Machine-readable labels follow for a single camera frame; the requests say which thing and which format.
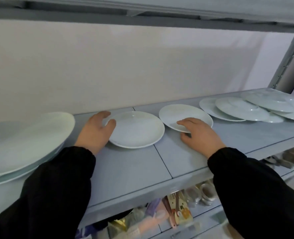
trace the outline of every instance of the finger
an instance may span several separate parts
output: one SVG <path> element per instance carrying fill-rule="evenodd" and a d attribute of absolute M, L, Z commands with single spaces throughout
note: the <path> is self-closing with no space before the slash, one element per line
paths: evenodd
<path fill-rule="evenodd" d="M 108 111 L 102 111 L 90 118 L 90 120 L 101 122 L 104 118 L 108 117 L 111 113 Z"/>
<path fill-rule="evenodd" d="M 178 125 L 182 125 L 182 126 L 185 126 L 185 128 L 187 128 L 190 132 L 194 126 L 194 123 L 191 122 L 191 121 L 188 121 L 188 120 L 181 120 L 181 121 L 177 121 L 177 124 Z"/>
<path fill-rule="evenodd" d="M 185 144 L 187 144 L 189 146 L 189 144 L 191 142 L 191 138 L 187 134 L 185 134 L 184 132 L 181 132 L 180 139 L 181 139 L 181 141 L 183 141 Z"/>
<path fill-rule="evenodd" d="M 116 120 L 115 119 L 110 119 L 107 123 L 107 125 L 103 128 L 105 131 L 106 135 L 110 137 L 116 127 Z"/>
<path fill-rule="evenodd" d="M 190 122 L 192 122 L 194 124 L 201 124 L 201 123 L 203 123 L 202 120 L 197 119 L 197 118 L 194 118 L 194 117 L 188 117 L 188 118 L 185 118 L 184 120 L 190 121 Z"/>

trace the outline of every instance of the yellow package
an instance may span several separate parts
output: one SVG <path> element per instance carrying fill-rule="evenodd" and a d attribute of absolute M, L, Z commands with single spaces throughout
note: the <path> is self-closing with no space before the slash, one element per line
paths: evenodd
<path fill-rule="evenodd" d="M 187 202 L 184 201 L 184 197 L 181 191 L 170 194 L 167 197 L 177 225 L 186 224 L 193 221 L 193 217 L 190 213 Z"/>

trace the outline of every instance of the person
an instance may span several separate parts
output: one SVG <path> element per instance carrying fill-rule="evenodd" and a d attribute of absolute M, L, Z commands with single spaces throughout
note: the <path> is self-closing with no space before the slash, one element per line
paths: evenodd
<path fill-rule="evenodd" d="M 92 116 L 73 147 L 26 179 L 20 198 L 0 214 L 0 238 L 74 238 L 90 199 L 95 155 L 116 126 L 115 120 L 102 126 L 109 115 Z M 199 119 L 177 124 L 191 132 L 181 140 L 208 158 L 225 214 L 242 237 L 294 238 L 294 190 L 273 169 L 226 147 Z"/>

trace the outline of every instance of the person's left hand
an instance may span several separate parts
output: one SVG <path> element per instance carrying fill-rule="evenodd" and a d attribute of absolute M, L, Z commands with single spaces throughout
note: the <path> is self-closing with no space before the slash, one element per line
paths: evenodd
<path fill-rule="evenodd" d="M 97 153 L 106 145 L 115 127 L 115 119 L 109 120 L 107 125 L 103 127 L 102 121 L 108 117 L 110 112 L 103 111 L 95 114 L 85 124 L 79 134 L 75 146 L 87 148 L 97 155 Z"/>

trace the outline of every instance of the black sleeve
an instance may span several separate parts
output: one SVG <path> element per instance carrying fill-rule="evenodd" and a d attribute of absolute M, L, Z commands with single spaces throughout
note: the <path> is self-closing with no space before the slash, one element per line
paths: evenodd
<path fill-rule="evenodd" d="M 229 223 L 244 237 L 294 238 L 294 190 L 270 167 L 234 148 L 208 160 Z"/>
<path fill-rule="evenodd" d="M 64 148 L 25 181 L 20 198 L 0 214 L 0 238 L 75 238 L 90 195 L 95 157 Z"/>

